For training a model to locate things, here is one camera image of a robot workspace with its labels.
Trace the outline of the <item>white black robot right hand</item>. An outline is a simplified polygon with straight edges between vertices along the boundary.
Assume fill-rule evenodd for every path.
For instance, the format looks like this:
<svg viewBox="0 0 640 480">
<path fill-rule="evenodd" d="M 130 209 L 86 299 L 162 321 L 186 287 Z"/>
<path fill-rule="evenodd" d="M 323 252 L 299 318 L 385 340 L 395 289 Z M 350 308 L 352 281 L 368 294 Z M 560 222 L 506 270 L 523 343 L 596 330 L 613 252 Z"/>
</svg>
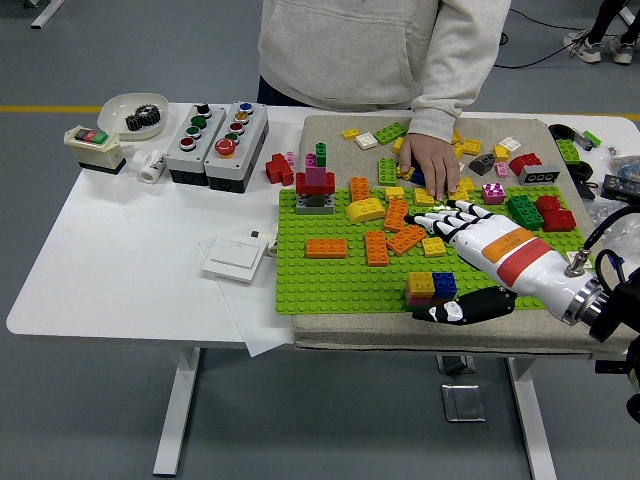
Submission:
<svg viewBox="0 0 640 480">
<path fill-rule="evenodd" d="M 458 257 L 485 273 L 495 287 L 464 294 L 412 317 L 432 323 L 470 325 L 513 312 L 518 296 L 538 299 L 556 319 L 574 325 L 585 318 L 588 272 L 568 276 L 568 261 L 531 231 L 504 215 L 467 201 L 450 201 L 448 211 L 405 217 L 454 248 Z"/>
</svg>

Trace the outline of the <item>person's left hand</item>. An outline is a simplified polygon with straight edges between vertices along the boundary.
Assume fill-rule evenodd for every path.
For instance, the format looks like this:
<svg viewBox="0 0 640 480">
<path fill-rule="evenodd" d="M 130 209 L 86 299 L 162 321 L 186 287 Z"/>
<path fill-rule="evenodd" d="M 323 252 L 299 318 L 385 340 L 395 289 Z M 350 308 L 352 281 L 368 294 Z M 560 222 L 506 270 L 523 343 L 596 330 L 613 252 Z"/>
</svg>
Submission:
<svg viewBox="0 0 640 480">
<path fill-rule="evenodd" d="M 431 196 L 443 200 L 446 193 L 456 192 L 460 167 L 450 143 L 428 135 L 409 133 L 400 148 L 401 172 L 407 172 L 413 161 L 420 166 Z"/>
</svg>

